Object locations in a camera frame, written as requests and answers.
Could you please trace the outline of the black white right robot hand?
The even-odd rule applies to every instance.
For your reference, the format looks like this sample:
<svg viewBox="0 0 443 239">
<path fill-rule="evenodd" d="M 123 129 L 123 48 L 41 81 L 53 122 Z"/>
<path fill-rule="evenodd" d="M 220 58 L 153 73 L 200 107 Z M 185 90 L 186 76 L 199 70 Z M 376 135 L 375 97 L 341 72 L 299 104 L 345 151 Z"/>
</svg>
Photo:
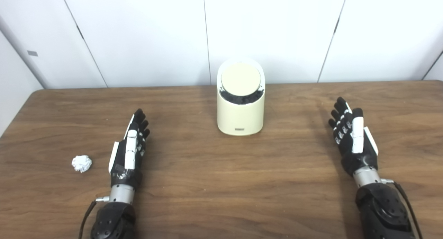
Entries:
<svg viewBox="0 0 443 239">
<path fill-rule="evenodd" d="M 361 168 L 378 170 L 378 147 L 367 126 L 363 110 L 351 109 L 348 102 L 338 97 L 328 123 L 341 154 L 341 165 L 352 176 Z"/>
</svg>

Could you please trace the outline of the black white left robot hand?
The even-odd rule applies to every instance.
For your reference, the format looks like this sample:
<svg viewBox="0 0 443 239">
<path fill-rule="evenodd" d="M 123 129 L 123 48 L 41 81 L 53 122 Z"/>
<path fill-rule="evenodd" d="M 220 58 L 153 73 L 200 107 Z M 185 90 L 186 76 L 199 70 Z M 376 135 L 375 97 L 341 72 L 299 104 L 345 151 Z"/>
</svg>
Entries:
<svg viewBox="0 0 443 239">
<path fill-rule="evenodd" d="M 149 134 L 148 120 L 139 108 L 131 117 L 123 140 L 114 143 L 109 162 L 111 187 L 125 184 L 137 190 L 140 186 L 143 177 L 141 166 Z"/>
</svg>

